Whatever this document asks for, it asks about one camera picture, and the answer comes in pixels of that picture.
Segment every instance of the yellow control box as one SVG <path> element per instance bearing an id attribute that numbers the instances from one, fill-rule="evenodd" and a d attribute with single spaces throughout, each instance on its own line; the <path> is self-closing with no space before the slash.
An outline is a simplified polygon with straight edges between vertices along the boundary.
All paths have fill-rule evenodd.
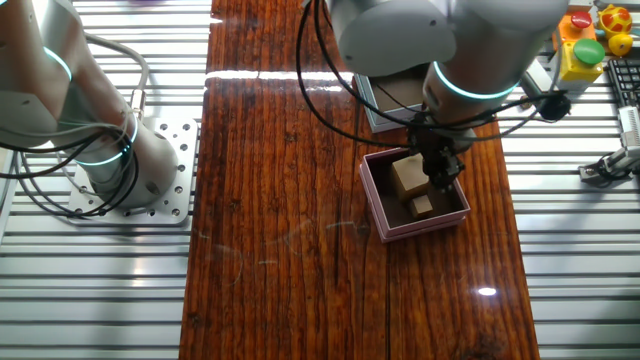
<path id="1" fill-rule="evenodd" d="M 562 66 L 558 88 L 562 90 L 584 90 L 602 75 L 604 68 L 602 63 L 590 65 L 580 61 L 574 54 L 575 42 L 562 44 L 562 51 L 558 51 L 555 56 L 562 56 Z M 557 59 L 551 60 L 550 64 L 557 64 Z"/>

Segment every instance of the pink box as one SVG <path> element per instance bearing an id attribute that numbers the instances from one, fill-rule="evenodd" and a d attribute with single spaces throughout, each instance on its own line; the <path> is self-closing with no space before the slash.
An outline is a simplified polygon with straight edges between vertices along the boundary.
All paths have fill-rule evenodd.
<path id="1" fill-rule="evenodd" d="M 471 211 L 458 180 L 455 191 L 441 193 L 430 189 L 431 217 L 416 221 L 398 200 L 392 180 L 391 164 L 409 156 L 407 149 L 393 149 L 365 155 L 360 177 L 371 205 L 371 212 L 383 243 L 403 239 L 462 223 Z"/>

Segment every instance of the wooden table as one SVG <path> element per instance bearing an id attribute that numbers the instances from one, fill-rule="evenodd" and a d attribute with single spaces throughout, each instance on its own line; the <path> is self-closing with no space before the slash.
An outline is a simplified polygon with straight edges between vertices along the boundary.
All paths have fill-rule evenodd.
<path id="1" fill-rule="evenodd" d="M 214 1 L 180 358 L 537 359 L 500 142 L 464 157 L 463 225 L 381 244 L 357 168 L 383 149 L 312 117 L 295 80 L 301 13 L 299 1 Z M 306 35 L 319 109 L 402 140 L 371 135 Z"/>

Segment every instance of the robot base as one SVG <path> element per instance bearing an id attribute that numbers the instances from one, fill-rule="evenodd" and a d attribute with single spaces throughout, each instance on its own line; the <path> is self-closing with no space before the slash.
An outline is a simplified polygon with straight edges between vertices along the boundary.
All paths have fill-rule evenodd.
<path id="1" fill-rule="evenodd" d="M 92 219 L 69 219 L 77 226 L 181 226 L 189 214 L 193 171 L 195 167 L 198 124 L 194 120 L 158 120 L 154 129 L 173 146 L 178 157 L 176 178 L 166 193 L 143 208 L 115 209 Z M 77 167 L 75 181 L 91 189 L 87 173 Z M 87 211 L 102 204 L 91 196 L 72 187 L 69 208 Z"/>

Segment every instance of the screw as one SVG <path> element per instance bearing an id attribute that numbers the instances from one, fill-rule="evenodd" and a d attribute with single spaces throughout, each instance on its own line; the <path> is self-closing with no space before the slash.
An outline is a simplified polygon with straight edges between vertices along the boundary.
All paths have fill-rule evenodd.
<path id="1" fill-rule="evenodd" d="M 526 100 L 526 99 L 527 99 L 526 96 L 522 96 L 520 98 L 520 100 Z M 533 104 L 531 104 L 531 103 L 524 103 L 524 104 L 520 105 L 520 107 L 523 108 L 524 110 L 527 110 L 527 109 L 531 108 L 531 106 L 533 106 Z"/>

